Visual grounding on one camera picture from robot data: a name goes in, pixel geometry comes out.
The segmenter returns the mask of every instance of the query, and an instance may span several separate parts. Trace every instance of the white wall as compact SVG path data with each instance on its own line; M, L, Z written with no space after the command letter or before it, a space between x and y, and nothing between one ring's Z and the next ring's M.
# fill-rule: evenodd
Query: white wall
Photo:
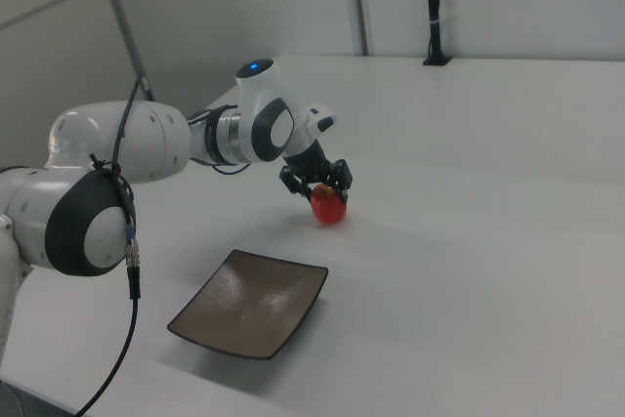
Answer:
M440 0L443 51L463 58L625 60L625 0ZM428 0L368 0L377 56L424 56Z
M278 54L358 52L354 0L122 0L156 99L189 113Z
M61 112L125 98L133 77L108 0L0 0L0 167L41 167Z
M365 0L376 56L425 56L427 0ZM183 112L278 54L359 55L356 0L122 0L156 98ZM445 52L625 59L625 0L441 0Z

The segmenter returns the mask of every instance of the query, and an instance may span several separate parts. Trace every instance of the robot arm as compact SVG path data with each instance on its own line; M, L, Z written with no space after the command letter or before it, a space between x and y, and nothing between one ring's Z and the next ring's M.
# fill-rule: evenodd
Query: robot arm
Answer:
M310 198L308 184L323 182L346 202L352 183L347 163L330 163L317 140L334 124L334 113L321 104L301 106L272 60L245 65L236 81L239 105L204 109L189 120L166 104L134 102L118 159L124 178L156 181L182 171L189 160L235 165L282 155L280 179L291 192ZM51 130L43 170L0 169L0 222L11 228L0 227L0 344L7 340L23 266L93 276L129 256L122 207L134 211L132 191L120 194L113 171L94 161L112 158L125 106L66 111Z
M236 73L239 105L202 110L189 120L191 160L207 165L273 161L286 165L280 180L310 199L308 184L325 183L347 201L352 175L345 160L330 163L317 138L336 122L324 104L302 106L279 66L254 61Z

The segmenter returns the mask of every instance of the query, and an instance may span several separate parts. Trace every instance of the white table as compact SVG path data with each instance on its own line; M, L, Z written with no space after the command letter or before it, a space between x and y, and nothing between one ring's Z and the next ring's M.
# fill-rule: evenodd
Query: white table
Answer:
M90 415L621 416L623 64L278 62L301 96L339 112L322 144L353 170L348 218L320 226L281 185L279 161L236 177L189 164L136 185L139 323ZM425 99L405 100L415 93ZM330 270L273 360L204 350L166 329L234 248ZM81 407L123 343L125 275L35 270L0 377Z

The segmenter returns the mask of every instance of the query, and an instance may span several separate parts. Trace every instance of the square plate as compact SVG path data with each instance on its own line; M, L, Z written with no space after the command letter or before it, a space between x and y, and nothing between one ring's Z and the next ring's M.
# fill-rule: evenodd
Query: square plate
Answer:
M327 275L327 268L234 250L167 328L198 346L267 360L295 333Z

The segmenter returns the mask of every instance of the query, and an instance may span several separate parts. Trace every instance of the red apple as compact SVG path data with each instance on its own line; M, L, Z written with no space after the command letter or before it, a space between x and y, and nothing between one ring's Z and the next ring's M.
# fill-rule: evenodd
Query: red apple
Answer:
M336 189L320 184L312 190L311 207L314 216L324 224L336 224L343 220L348 210Z

